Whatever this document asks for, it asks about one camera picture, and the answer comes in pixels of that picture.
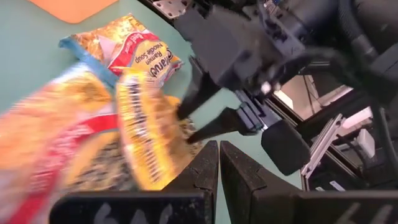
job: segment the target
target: orange object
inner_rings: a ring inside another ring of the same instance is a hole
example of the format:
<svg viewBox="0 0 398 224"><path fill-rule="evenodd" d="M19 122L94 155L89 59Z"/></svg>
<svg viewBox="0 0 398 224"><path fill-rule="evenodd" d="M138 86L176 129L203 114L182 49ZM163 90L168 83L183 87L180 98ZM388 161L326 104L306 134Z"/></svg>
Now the orange object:
<svg viewBox="0 0 398 224"><path fill-rule="evenodd" d="M29 0L58 19L79 23L118 0Z"/></svg>

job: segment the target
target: teal table surface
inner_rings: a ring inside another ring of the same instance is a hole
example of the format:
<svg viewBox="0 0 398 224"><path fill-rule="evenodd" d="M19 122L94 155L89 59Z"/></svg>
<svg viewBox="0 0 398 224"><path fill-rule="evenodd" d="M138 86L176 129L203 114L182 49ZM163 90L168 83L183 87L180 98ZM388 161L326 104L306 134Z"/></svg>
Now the teal table surface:
<svg viewBox="0 0 398 224"><path fill-rule="evenodd" d="M192 54L190 45L172 26L137 0L120 0L79 24L62 22L27 0L6 0L0 7L0 111L6 111L17 100L57 77L76 61L68 50L58 48L62 37L101 27L129 12L186 62L164 86L166 94L181 98L191 79L188 63L188 56ZM236 108L238 104L231 92L222 90L194 112L192 118L200 128L225 106ZM244 137L231 133L213 139L230 141L266 169L301 188L298 172L286 177L277 170L260 146L260 135ZM230 223L221 181L218 184L216 223Z"/></svg>

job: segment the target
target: ramen noodle soup package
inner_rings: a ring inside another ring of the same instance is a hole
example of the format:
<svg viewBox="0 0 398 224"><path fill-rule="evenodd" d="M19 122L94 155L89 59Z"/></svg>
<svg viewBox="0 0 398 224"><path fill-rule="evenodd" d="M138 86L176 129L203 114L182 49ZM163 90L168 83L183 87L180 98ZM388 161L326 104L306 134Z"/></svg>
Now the ramen noodle soup package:
<svg viewBox="0 0 398 224"><path fill-rule="evenodd" d="M122 74L120 67L145 71L158 86L182 65L166 43L131 14L99 29L73 34L61 40L60 46L72 50L78 58L88 52L117 76Z"/></svg>
<svg viewBox="0 0 398 224"><path fill-rule="evenodd" d="M75 190L135 189L113 98L84 63L0 117L0 223L46 223Z"/></svg>
<svg viewBox="0 0 398 224"><path fill-rule="evenodd" d="M160 190L198 154L184 140L175 107L146 72L126 69L116 85L124 155L144 190Z"/></svg>

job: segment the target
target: white label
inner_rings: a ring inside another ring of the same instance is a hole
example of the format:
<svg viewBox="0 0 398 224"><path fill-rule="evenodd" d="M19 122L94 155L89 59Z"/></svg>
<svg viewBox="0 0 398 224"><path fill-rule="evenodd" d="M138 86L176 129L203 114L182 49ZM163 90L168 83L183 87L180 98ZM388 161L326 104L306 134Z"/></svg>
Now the white label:
<svg viewBox="0 0 398 224"><path fill-rule="evenodd" d="M325 189L323 189L321 187L315 187L315 190L317 190L317 191L325 191Z"/></svg>
<svg viewBox="0 0 398 224"><path fill-rule="evenodd" d="M330 185L332 185L336 190L338 191L346 191L340 184L337 184L336 181L331 181L329 182Z"/></svg>

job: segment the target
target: black cable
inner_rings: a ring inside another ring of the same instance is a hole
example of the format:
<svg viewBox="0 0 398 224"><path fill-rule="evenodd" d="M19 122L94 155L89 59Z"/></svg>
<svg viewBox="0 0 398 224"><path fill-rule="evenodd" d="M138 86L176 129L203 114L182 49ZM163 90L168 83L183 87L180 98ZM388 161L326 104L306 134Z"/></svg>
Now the black cable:
<svg viewBox="0 0 398 224"><path fill-rule="evenodd" d="M362 88L361 82L356 79L355 70L350 66L344 55L330 48L307 48L302 53L271 66L266 74L269 80L278 80L281 85L289 81L292 76L308 66L314 59L326 60L333 76L342 84L353 88Z"/></svg>
<svg viewBox="0 0 398 224"><path fill-rule="evenodd" d="M373 61L378 55L355 18L353 1L339 0L338 15L341 29L351 42L354 51L366 61Z"/></svg>
<svg viewBox="0 0 398 224"><path fill-rule="evenodd" d="M381 147L386 154L387 161L389 161L392 171L398 178L398 157L391 141L384 108L381 108L379 105L373 103L371 105L371 111L373 114L374 128L379 136Z"/></svg>
<svg viewBox="0 0 398 224"><path fill-rule="evenodd" d="M365 157L362 155L361 150L358 146L354 146L348 139L346 139L345 137L341 136L341 135L336 135L338 137L338 139L340 139L341 141L343 141L345 144L347 144L350 148L352 148L355 152L355 154L359 157L359 160L361 160L362 164L363 164L363 168L367 169L368 166L368 162L366 161Z"/></svg>
<svg viewBox="0 0 398 224"><path fill-rule="evenodd" d="M312 110L312 115L314 115L314 114L315 114L315 110L314 110L314 108L313 108L313 104L312 104L312 100L311 100L311 95L310 95L310 90L308 89L307 79L305 78L305 75L303 75L303 79L304 79L305 88L307 89L307 96L308 96L308 100L310 101L310 106L311 106L311 110Z"/></svg>

